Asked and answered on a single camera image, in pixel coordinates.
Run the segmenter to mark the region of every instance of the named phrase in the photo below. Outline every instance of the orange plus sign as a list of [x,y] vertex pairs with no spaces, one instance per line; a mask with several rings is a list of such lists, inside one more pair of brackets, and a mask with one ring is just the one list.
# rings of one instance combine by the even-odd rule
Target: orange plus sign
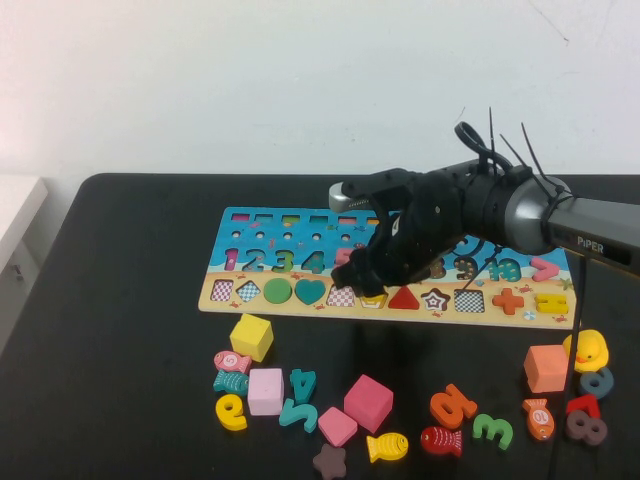
[[516,307],[524,307],[524,298],[518,295],[514,296],[510,288],[503,288],[502,295],[493,297],[492,303],[496,307],[502,307],[505,315],[515,315]]

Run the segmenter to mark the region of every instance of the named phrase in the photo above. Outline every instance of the teal heart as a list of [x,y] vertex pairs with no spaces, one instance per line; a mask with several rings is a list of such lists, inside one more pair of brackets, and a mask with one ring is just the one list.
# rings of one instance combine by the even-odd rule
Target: teal heart
[[311,305],[322,298],[327,287],[320,280],[299,280],[296,283],[296,295],[306,305]]

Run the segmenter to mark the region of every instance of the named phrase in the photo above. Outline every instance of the checkered square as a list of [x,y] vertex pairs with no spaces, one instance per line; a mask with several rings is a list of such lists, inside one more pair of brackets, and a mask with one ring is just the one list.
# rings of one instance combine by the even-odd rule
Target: checkered square
[[480,290],[454,290],[457,312],[484,313],[484,296]]
[[213,282],[211,300],[214,302],[227,302],[231,298],[233,280],[216,280]]
[[353,307],[356,304],[356,295],[351,287],[344,287],[338,290],[335,285],[329,291],[327,305],[330,307]]

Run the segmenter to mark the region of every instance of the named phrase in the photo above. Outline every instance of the wooden puzzle board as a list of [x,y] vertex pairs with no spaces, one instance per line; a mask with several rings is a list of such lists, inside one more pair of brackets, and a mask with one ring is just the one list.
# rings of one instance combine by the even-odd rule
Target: wooden puzzle board
[[[530,266],[532,256],[504,249],[462,290],[469,275],[494,251],[493,244],[467,237],[432,267],[433,278],[407,287],[388,287],[386,295],[371,299],[355,297],[349,287],[336,290],[332,268],[344,263],[352,249],[367,245],[376,225],[371,211],[336,214],[324,209],[227,208],[198,307],[206,312],[571,328],[575,293],[566,255],[560,249],[540,257],[560,269],[544,281],[532,278],[538,272]],[[524,299],[524,306],[517,307],[514,315],[492,304],[504,288]],[[568,313],[537,311],[536,294],[564,296]]]

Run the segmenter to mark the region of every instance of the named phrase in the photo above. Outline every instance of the red triangle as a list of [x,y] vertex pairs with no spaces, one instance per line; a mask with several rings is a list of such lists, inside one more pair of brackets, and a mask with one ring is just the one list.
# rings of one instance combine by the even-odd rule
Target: red triangle
[[389,301],[389,308],[399,308],[402,310],[420,310],[420,302],[413,296],[409,287],[400,287],[398,293]]

